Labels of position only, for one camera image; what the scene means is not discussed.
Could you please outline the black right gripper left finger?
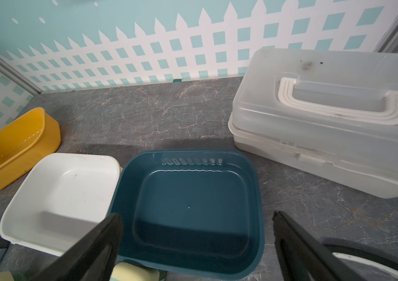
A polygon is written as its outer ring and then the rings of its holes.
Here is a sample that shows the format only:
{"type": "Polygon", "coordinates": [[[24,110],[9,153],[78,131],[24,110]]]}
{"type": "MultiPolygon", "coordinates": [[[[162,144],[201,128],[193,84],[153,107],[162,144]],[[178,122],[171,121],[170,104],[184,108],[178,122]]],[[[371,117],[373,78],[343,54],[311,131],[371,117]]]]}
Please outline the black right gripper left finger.
{"type": "Polygon", "coordinates": [[[32,280],[108,281],[118,256],[122,233],[120,215],[110,214],[32,280]]]}

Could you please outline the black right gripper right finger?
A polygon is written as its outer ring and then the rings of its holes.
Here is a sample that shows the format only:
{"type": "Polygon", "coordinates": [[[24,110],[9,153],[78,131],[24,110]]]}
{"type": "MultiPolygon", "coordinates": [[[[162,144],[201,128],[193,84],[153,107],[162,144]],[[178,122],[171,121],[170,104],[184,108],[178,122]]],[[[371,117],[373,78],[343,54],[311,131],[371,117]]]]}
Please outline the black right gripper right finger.
{"type": "Polygon", "coordinates": [[[362,281],[284,211],[273,214],[278,261],[285,281],[362,281]]]}

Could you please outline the white plastic storage box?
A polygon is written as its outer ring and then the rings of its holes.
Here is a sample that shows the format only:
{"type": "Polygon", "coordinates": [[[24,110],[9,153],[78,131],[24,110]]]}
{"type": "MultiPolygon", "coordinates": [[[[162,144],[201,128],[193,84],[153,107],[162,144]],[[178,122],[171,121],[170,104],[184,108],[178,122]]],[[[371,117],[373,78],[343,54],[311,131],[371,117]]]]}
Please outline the white plastic storage box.
{"type": "Polygon", "coordinates": [[[111,156],[46,156],[8,204],[0,222],[1,237],[62,256],[106,217],[121,171],[111,156]]]}

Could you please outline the dark teal storage box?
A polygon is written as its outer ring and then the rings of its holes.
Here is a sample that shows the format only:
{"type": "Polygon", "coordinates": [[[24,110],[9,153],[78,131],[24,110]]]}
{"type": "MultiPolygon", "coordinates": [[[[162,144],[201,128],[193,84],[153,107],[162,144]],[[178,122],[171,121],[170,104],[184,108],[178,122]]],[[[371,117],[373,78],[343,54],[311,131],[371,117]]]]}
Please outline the dark teal storage box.
{"type": "Polygon", "coordinates": [[[124,226],[118,261],[235,281],[262,259],[259,180],[235,150],[142,152],[124,167],[109,211],[124,226]]]}

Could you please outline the yellow plastic storage box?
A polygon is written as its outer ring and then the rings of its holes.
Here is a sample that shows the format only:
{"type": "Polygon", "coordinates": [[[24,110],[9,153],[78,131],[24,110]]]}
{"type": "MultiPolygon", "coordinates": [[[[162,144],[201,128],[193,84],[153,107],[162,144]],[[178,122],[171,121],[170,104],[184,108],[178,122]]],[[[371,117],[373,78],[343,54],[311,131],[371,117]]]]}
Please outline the yellow plastic storage box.
{"type": "Polygon", "coordinates": [[[58,122],[39,107],[0,130],[0,190],[56,152],[61,143],[58,122]]]}

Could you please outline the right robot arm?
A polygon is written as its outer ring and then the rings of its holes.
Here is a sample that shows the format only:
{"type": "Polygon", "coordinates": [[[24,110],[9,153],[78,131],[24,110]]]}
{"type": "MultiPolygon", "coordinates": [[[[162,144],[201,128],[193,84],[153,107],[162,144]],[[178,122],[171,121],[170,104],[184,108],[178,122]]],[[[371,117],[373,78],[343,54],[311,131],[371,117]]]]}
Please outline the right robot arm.
{"type": "MultiPolygon", "coordinates": [[[[321,244],[287,213],[273,214],[275,247],[286,281],[361,281],[351,261],[376,268],[398,280],[398,262],[347,245],[321,244]]],[[[116,264],[123,233],[121,217],[107,216],[33,281],[163,281],[158,271],[116,264]]]]}

